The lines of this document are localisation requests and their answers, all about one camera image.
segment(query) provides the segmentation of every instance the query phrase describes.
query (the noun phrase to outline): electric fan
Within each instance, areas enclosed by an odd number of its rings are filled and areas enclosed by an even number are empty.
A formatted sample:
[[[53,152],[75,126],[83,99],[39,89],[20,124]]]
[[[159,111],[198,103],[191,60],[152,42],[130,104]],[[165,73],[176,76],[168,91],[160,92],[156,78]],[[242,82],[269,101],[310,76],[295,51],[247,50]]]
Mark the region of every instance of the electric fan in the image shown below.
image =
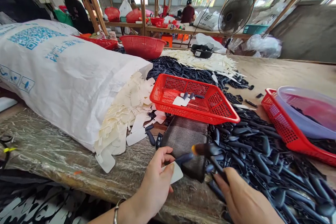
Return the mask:
[[[254,0],[228,0],[218,19],[219,32],[231,37],[240,31],[249,20],[253,11]],[[228,39],[225,48],[231,42]]]

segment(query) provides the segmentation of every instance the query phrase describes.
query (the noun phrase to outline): pile of white tags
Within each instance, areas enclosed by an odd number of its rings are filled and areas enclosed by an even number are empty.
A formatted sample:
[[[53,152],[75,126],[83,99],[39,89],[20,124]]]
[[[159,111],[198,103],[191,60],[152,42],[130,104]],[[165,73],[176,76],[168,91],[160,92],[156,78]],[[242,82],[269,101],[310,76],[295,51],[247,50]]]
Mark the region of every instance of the pile of white tags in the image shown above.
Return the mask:
[[[132,131],[139,129],[144,122],[152,119],[148,113],[156,109],[149,99],[154,83],[153,78],[144,80],[140,72],[134,73],[108,109],[99,131],[99,138],[94,143],[96,159],[106,173],[110,172],[116,163],[112,155],[120,155],[126,150],[127,129],[131,130],[132,125]]]

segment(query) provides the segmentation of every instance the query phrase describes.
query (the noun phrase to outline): wall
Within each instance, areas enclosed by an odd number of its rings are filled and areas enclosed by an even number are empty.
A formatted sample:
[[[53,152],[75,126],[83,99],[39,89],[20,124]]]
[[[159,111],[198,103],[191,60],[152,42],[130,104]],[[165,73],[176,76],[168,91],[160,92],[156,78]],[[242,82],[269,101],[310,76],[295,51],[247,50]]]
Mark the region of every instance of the wall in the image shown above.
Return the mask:
[[[336,6],[300,5],[271,34],[282,41],[280,58],[336,63]]]

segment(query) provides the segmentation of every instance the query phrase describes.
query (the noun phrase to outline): red shirt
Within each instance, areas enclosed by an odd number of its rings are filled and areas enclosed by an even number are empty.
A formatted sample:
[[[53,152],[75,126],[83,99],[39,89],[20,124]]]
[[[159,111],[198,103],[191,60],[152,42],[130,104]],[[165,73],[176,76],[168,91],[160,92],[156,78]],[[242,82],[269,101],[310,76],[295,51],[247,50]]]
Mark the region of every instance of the red shirt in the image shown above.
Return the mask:
[[[195,15],[195,9],[188,5],[182,11],[181,23],[191,23],[191,19]]]

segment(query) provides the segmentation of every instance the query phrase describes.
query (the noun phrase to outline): hand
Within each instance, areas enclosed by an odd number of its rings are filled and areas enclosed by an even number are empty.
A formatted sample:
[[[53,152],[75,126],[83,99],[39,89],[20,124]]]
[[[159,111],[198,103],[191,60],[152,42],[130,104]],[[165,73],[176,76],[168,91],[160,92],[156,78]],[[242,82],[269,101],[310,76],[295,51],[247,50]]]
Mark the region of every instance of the hand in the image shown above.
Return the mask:
[[[215,180],[224,194],[234,224],[284,224],[267,198],[250,187],[234,168],[224,169],[230,186],[215,174]]]
[[[154,217],[163,204],[166,202],[168,193],[173,192],[170,180],[174,172],[174,164],[170,164],[161,172],[164,162],[173,162],[175,158],[170,155],[173,148],[159,148],[152,160],[149,162],[140,189],[133,196],[139,200],[138,204],[143,207],[143,211],[148,214],[148,220]]]

